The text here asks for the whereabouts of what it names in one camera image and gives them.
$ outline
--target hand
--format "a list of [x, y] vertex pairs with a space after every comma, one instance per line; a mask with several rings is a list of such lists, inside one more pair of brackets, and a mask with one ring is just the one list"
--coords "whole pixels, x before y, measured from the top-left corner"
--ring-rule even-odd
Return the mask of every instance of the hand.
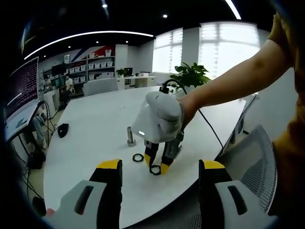
[[178, 102], [182, 105], [184, 120], [181, 130], [189, 124], [189, 122], [194, 118], [196, 111], [198, 110], [195, 100], [190, 95], [185, 95], [179, 99]]

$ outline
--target green plant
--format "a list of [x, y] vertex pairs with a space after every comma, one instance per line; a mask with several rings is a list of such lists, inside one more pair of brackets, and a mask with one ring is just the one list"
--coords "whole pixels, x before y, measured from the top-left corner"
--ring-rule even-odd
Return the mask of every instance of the green plant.
[[126, 69], [123, 69], [123, 68], [121, 68], [121, 69], [119, 69], [119, 70], [116, 70], [116, 73], [117, 73], [118, 75], [123, 75], [124, 77], [127, 76], [127, 70], [126, 70]]
[[[179, 81], [186, 87], [191, 85], [197, 87], [210, 81], [210, 79], [205, 76], [205, 73], [208, 71], [203, 65], [197, 65], [197, 63], [194, 63], [194, 65], [190, 67], [188, 64], [182, 62], [182, 66], [175, 66], [175, 70], [178, 74], [170, 75], [170, 77]], [[180, 86], [173, 84], [172, 87], [179, 88]]]

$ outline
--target metal cylinder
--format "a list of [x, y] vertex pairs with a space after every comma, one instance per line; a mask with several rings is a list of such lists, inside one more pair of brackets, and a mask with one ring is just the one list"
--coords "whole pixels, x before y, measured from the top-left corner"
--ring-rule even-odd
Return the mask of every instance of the metal cylinder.
[[127, 136], [128, 136], [128, 140], [127, 140], [128, 146], [135, 146], [136, 142], [135, 142], [135, 140], [133, 138], [133, 135], [132, 135], [132, 127], [131, 126], [127, 127]]

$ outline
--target black rubber ring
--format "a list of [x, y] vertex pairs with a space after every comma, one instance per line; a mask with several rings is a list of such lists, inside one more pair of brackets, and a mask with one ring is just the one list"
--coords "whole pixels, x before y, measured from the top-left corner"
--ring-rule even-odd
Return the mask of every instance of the black rubber ring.
[[[140, 159], [140, 160], [136, 160], [136, 159], [135, 159], [136, 156], [140, 156], [141, 159]], [[132, 156], [132, 160], [133, 160], [134, 162], [136, 162], [136, 163], [141, 163], [141, 162], [144, 160], [144, 156], [143, 156], [142, 154], [135, 154], [135, 155]]]
[[[159, 168], [159, 172], [154, 173], [154, 172], [153, 172], [153, 168]], [[159, 166], [159, 165], [152, 165], [152, 166], [149, 167], [149, 172], [150, 172], [151, 174], [154, 174], [155, 176], [158, 176], [158, 175], [161, 174], [161, 166]]]

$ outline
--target ceiling light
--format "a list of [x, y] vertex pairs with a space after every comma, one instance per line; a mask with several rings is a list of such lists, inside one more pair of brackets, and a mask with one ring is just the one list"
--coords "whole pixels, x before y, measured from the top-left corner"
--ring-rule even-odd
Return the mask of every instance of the ceiling light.
[[98, 34], [98, 33], [128, 33], [128, 34], [135, 34], [135, 35], [141, 35], [141, 36], [147, 36], [147, 37], [153, 37], [153, 35], [151, 34], [146, 34], [146, 33], [141, 33], [141, 32], [130, 32], [130, 31], [94, 31], [94, 32], [84, 32], [84, 33], [79, 33], [79, 34], [75, 34], [72, 36], [68, 36], [68, 37], [64, 37], [64, 38], [60, 38], [58, 40], [55, 40], [51, 43], [48, 43], [46, 45], [43, 45], [42, 47], [36, 49], [35, 51], [33, 51], [32, 53], [30, 53], [29, 55], [27, 55], [26, 57], [24, 57], [24, 59], [28, 59], [30, 56], [32, 56], [33, 54], [35, 54], [36, 52], [40, 51], [41, 49], [44, 49], [45, 47], [48, 47], [49, 45], [55, 44], [57, 42], [61, 42], [63, 40], [69, 39], [69, 38], [73, 38], [73, 37], [79, 37], [79, 36], [83, 36], [83, 35], [89, 35], [89, 34]]
[[236, 7], [234, 6], [232, 0], [225, 0], [226, 3], [229, 5], [229, 7], [231, 8], [233, 14], [235, 15], [236, 19], [241, 20], [242, 18], [240, 17]]

